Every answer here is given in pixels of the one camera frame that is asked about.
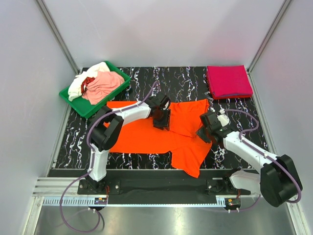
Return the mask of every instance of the cable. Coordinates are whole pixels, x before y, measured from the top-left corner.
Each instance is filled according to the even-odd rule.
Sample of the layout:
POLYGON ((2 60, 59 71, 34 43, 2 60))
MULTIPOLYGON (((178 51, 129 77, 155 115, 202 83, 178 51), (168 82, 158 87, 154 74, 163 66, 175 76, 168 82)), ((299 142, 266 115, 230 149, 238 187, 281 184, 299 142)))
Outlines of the cable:
POLYGON ((69 227, 69 228, 72 229, 73 231, 78 232, 78 233, 82 233, 82 234, 92 233, 92 232, 95 231, 95 230, 97 229, 97 227, 99 226, 100 218, 101 218, 100 212, 94 210, 94 211, 98 214, 98 222, 97 222, 96 226, 95 226, 93 229, 91 229, 91 230, 82 231, 82 230, 75 229, 75 228, 73 228, 72 226, 69 225, 69 223, 66 221, 66 219, 65 219, 65 217, 64 217, 63 209, 62 209, 63 197, 64 197, 64 195, 66 194, 67 190, 68 190, 75 182, 77 182, 77 181, 79 181, 79 180, 81 180, 81 179, 87 177, 88 175, 90 175, 90 173, 91 173, 92 170, 93 170, 95 149, 93 148, 93 146, 92 146, 91 143, 90 143, 90 140, 91 140, 91 133, 92 133, 93 129, 94 129, 94 128, 99 124, 99 122, 100 122, 103 118, 105 118, 105 117, 108 117, 108 116, 110 116, 110 115, 112 115, 112 114, 120 113, 120 112, 123 112, 123 111, 126 111, 126 110, 130 110, 130 109, 132 109, 132 108, 136 108, 136 107, 142 105, 142 104, 149 98, 149 96, 151 95, 151 93, 152 93, 152 91, 153 91, 153 89, 154 89, 154 87, 156 86, 157 83, 158 83, 158 81, 155 81, 155 82, 153 83, 153 85, 152 85, 152 87, 151 87, 149 93, 144 97, 144 99, 143 99, 139 104, 134 104, 134 105, 129 106, 129 107, 126 107, 126 108, 124 108, 124 109, 123 109, 123 108, 122 108, 122 109, 117 109, 117 110, 114 110, 114 111, 109 112, 109 113, 107 113, 107 114, 104 114, 104 115, 102 115, 102 116, 91 126, 91 128, 89 129, 89 131, 88 131, 88 133, 87 133, 87 145, 88 145, 88 147, 91 149, 91 152, 92 152, 92 154, 91 154, 91 158, 92 158, 92 159, 91 159, 91 164, 90 164, 89 169, 88 169, 88 171, 87 171, 86 174, 84 174, 84 175, 82 175, 81 177, 77 178, 76 180, 74 180, 72 183, 70 183, 70 184, 66 187, 66 189, 65 189, 64 192, 62 193, 62 196, 61 196, 61 199, 60 199, 60 204, 59 204, 59 205, 60 205, 61 218, 62 218, 63 222, 65 223, 65 225, 66 225, 67 227, 69 227))
POLYGON ((251 131, 255 131, 256 129, 259 128, 259 121, 252 116, 249 113, 246 113, 245 111, 242 110, 237 110, 237 109, 226 109, 225 112, 238 112, 238 113, 243 113, 245 115, 247 115, 248 117, 252 118, 255 122, 256 122, 256 127, 252 128, 252 129, 245 129, 242 130, 239 133, 239 139, 247 146, 249 146, 251 149, 253 149, 254 151, 258 152, 259 154, 261 154, 262 156, 264 156, 265 158, 269 159, 270 161, 272 161, 274 164, 276 164, 289 178, 290 180, 294 183, 295 187, 297 188, 297 192, 298 192, 298 197, 297 199, 295 199, 294 201, 288 200, 287 202, 289 203, 297 203, 301 200, 302 197, 302 193, 301 193, 301 189, 299 184, 297 183, 297 181, 293 178, 293 176, 280 164, 278 163, 275 159, 271 158, 270 156, 265 156, 264 153, 259 150, 258 148, 254 147, 253 145, 251 145, 250 143, 248 143, 247 141, 245 141, 245 139, 243 139, 242 134, 245 132, 251 132, 251 131))

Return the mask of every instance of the pile of clothes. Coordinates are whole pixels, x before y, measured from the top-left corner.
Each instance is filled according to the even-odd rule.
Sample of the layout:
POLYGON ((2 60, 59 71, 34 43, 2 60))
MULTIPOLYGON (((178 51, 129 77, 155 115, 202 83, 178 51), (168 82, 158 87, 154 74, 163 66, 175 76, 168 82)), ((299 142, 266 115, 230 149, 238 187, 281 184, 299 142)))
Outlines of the pile of clothes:
POLYGON ((91 104, 97 104, 122 83, 124 78, 111 72, 107 64, 101 62, 76 76, 68 89, 68 100, 82 96, 91 104))

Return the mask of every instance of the white wall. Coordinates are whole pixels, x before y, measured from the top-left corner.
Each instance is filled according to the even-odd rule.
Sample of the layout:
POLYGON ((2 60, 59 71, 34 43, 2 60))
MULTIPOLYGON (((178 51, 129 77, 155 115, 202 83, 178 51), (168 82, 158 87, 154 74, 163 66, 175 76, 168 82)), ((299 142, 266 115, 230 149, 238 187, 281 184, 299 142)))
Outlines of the white wall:
POLYGON ((313 231, 313 1, 293 1, 252 71, 274 144, 295 162, 313 231))
POLYGON ((283 0, 45 0, 79 67, 248 66, 283 0))
POLYGON ((20 234, 44 176, 74 73, 34 0, 0 2, 0 234, 20 234))

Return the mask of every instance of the folded pink fabric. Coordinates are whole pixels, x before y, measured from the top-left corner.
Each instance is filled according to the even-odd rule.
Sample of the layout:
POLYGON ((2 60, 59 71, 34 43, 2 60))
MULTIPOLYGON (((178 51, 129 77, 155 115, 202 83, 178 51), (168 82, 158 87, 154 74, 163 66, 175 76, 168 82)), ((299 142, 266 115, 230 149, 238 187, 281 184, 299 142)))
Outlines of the folded pink fabric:
POLYGON ((253 94, 243 65, 208 66, 207 79, 214 99, 245 98, 253 94))
POLYGON ((97 104, 123 82, 122 76, 116 72, 99 71, 95 80, 87 85, 87 90, 82 97, 89 100, 91 104, 97 104))

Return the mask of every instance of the white cloth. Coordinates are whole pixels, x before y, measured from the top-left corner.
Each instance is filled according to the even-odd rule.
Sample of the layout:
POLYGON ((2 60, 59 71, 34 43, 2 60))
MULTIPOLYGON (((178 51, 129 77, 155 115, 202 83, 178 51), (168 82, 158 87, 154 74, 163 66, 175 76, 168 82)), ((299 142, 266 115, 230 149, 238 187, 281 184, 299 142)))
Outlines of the white cloth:
POLYGON ((87 77, 98 76, 98 71, 100 72, 109 72, 110 69, 105 62, 101 62, 97 65, 91 66, 87 71, 82 72, 80 75, 75 76, 76 78, 70 85, 68 89, 68 100, 73 101, 75 98, 80 97, 82 95, 82 83, 87 77))

